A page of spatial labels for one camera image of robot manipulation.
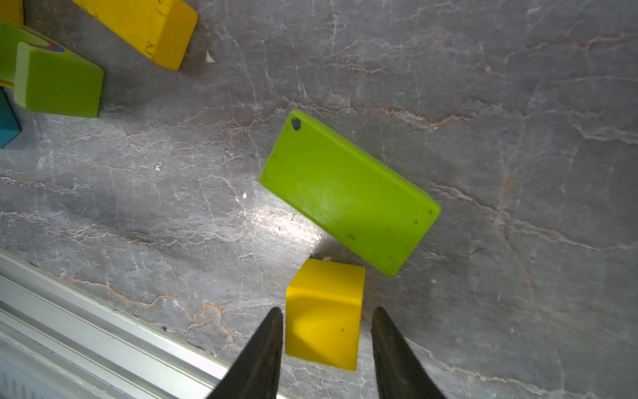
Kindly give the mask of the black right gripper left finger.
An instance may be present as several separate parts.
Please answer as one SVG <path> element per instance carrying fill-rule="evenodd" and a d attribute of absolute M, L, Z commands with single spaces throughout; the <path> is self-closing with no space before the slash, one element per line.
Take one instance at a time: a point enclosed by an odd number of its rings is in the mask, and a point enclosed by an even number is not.
<path fill-rule="evenodd" d="M 282 310 L 274 307 L 208 398 L 276 398 L 282 345 Z"/>

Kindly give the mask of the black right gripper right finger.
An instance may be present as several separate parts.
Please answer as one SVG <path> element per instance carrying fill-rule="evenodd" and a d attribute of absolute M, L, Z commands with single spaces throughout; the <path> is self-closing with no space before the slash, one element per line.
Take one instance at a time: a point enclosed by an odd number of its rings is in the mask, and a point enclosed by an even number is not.
<path fill-rule="evenodd" d="M 380 398 L 446 399 L 383 307 L 373 313 L 372 347 Z"/>

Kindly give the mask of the yellow cube block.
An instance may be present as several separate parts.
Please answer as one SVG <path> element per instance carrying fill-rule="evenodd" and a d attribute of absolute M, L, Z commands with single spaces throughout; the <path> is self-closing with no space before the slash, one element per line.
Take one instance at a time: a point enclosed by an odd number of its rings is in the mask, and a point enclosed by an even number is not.
<path fill-rule="evenodd" d="M 366 270 L 308 259 L 286 292 L 285 353 L 357 370 Z"/>

